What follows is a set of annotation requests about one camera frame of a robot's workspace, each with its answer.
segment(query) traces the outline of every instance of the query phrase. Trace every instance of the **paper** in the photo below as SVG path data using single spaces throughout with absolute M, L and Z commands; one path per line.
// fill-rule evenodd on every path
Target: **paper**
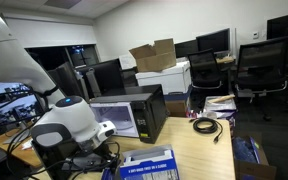
M 131 54 L 119 56 L 119 59 L 123 70 L 131 69 L 136 66 L 136 61 Z

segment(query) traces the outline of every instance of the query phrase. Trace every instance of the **robotic arm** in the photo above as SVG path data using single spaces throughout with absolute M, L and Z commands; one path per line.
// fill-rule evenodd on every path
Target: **robotic arm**
M 24 50 L 0 17 L 0 82 L 20 82 L 44 93 L 55 83 Z M 47 97 L 52 110 L 32 128 L 33 140 L 43 147 L 73 138 L 83 151 L 101 145 L 114 131 L 112 122 L 97 123 L 88 104 L 80 97 L 65 98 L 60 90 Z

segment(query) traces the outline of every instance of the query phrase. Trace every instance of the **microwave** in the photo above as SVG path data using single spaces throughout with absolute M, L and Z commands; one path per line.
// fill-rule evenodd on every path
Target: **microwave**
M 155 143 L 168 112 L 161 85 L 110 90 L 90 102 L 98 122 L 112 121 L 114 135 Z

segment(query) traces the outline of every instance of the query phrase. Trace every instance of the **ceiling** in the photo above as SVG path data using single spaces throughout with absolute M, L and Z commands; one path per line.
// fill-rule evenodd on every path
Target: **ceiling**
M 95 19 L 127 1 L 129 0 L 0 0 L 0 8 L 21 9 Z M 54 2 L 55 4 L 63 4 L 66 2 L 66 5 L 69 7 L 72 6 L 72 4 L 73 6 L 69 9 L 54 7 Z

